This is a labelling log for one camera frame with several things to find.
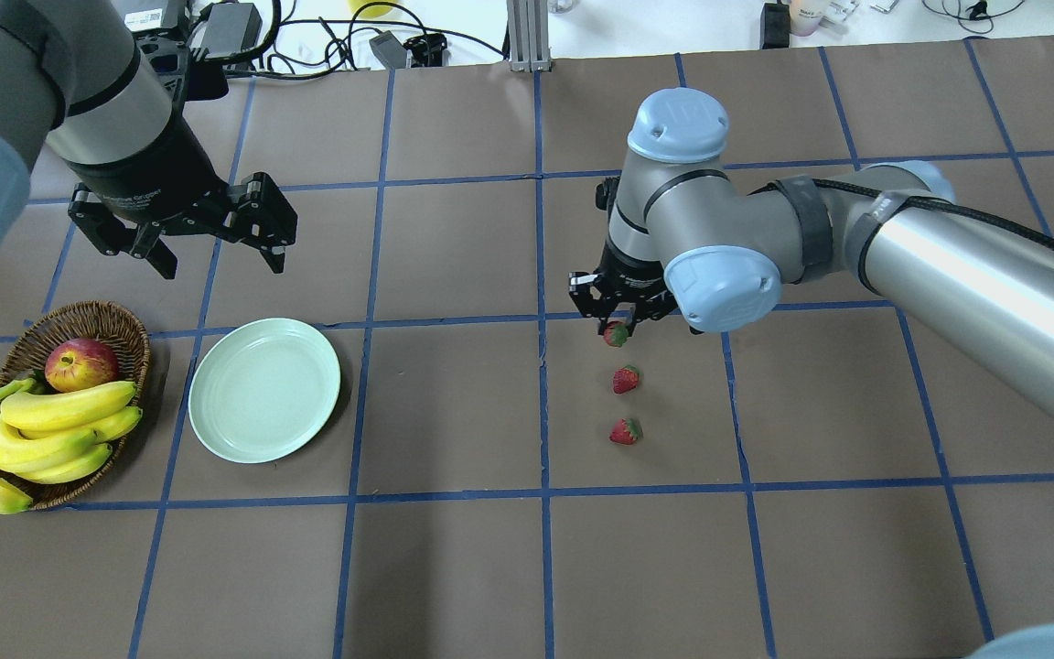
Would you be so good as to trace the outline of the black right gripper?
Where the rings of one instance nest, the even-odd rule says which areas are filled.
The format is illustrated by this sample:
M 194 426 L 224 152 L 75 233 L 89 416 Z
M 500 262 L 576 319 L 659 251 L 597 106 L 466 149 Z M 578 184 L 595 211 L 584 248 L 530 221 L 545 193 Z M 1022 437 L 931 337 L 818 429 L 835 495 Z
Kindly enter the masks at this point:
M 629 305 L 620 319 L 628 334 L 639 322 L 664 318 L 678 308 L 660 261 L 636 259 L 614 249 L 602 251 L 594 271 L 568 274 L 568 296 L 583 318 L 597 318 L 597 335 L 606 333 L 620 305 Z

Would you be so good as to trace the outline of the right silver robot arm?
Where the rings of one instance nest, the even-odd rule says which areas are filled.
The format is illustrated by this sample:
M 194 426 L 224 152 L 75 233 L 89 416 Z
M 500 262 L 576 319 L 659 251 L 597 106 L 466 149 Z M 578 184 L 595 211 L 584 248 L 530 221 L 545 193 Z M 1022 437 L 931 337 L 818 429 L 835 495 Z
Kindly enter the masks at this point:
M 955 201 L 925 161 L 736 191 L 715 97 L 661 89 L 637 110 L 620 174 L 597 187 L 606 237 L 567 292 L 619 343 L 679 312 L 727 337 L 764 318 L 782 288 L 846 272 L 1054 418 L 1054 238 Z

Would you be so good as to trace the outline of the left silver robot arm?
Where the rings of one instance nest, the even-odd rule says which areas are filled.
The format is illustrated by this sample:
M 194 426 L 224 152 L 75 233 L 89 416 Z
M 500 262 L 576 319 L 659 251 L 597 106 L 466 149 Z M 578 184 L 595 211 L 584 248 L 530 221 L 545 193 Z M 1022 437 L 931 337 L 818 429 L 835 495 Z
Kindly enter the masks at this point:
M 296 210 L 264 172 L 227 183 L 183 115 L 189 101 L 221 97 L 225 67 L 261 50 L 213 56 L 138 37 L 109 1 L 0 1 L 0 249 L 47 147 L 79 180 L 69 214 L 101 254 L 172 279 L 165 237 L 214 236 L 281 274 Z

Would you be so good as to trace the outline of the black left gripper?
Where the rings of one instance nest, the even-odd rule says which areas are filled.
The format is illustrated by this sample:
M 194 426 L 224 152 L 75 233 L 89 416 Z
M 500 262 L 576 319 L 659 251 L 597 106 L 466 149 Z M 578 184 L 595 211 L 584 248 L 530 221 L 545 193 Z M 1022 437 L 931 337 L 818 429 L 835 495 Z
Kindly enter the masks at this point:
M 285 250 L 296 243 L 296 209 L 268 174 L 231 188 L 196 137 L 158 137 L 113 162 L 71 156 L 70 170 L 93 200 L 70 203 L 71 220 L 106 257 L 129 254 L 165 280 L 178 259 L 162 236 L 210 234 L 258 251 L 272 274 L 285 271 Z

